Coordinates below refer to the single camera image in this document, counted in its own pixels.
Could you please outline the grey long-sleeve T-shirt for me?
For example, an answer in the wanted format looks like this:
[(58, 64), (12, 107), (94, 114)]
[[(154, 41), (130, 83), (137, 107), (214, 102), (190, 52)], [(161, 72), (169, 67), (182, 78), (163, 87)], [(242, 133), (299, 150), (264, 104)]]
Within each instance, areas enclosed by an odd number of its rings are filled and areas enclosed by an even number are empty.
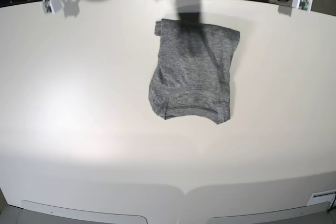
[(165, 119), (200, 116), (230, 120), (230, 67), (240, 32), (230, 28), (162, 19), (158, 63), (149, 85), (153, 112)]

